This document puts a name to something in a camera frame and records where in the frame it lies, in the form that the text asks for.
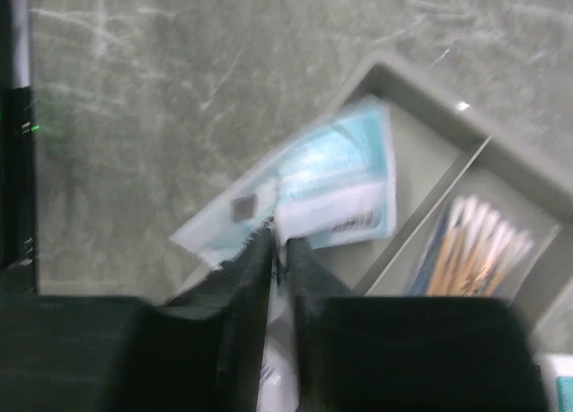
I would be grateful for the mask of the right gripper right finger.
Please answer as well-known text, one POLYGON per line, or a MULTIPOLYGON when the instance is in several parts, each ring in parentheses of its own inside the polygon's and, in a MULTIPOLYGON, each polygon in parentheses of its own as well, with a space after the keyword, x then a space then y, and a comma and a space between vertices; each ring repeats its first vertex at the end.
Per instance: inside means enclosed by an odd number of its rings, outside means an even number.
POLYGON ((521 321, 497 299, 356 296, 286 246, 302 411, 545 411, 521 321))

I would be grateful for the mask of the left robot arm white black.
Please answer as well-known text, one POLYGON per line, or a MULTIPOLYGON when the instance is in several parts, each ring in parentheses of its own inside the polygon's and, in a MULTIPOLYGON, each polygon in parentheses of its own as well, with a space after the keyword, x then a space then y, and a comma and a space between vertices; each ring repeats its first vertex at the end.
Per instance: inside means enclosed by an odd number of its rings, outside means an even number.
POLYGON ((1 291, 38 291, 30 0, 1 0, 1 291))

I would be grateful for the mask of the bag of cotton swabs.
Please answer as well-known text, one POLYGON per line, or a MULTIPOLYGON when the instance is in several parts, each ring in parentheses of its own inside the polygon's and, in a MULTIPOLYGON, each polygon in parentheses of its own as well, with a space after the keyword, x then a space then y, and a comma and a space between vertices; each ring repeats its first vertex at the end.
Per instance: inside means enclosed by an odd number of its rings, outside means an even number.
POLYGON ((476 194, 445 204, 421 254, 411 296, 493 296, 535 246, 530 232, 476 194))

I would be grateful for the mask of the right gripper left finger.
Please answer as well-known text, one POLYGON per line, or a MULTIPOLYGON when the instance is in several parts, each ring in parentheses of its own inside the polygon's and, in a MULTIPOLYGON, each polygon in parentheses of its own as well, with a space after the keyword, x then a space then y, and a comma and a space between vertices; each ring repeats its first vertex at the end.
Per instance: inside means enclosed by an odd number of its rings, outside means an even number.
POLYGON ((263 228, 163 305, 2 295, 2 410, 253 411, 273 262, 263 228))

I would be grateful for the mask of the grey plastic divided tray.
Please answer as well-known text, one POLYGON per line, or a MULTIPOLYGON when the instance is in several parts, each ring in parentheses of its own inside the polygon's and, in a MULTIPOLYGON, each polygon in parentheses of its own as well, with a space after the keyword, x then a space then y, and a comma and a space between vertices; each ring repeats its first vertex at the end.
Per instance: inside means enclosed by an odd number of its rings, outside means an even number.
POLYGON ((326 107, 365 96, 388 109, 397 160, 398 231, 391 239, 316 252, 356 294, 406 292, 445 206, 476 194, 527 229, 534 248, 499 292, 520 311, 542 351, 572 349, 572 181, 463 99, 400 56, 366 57, 326 107))

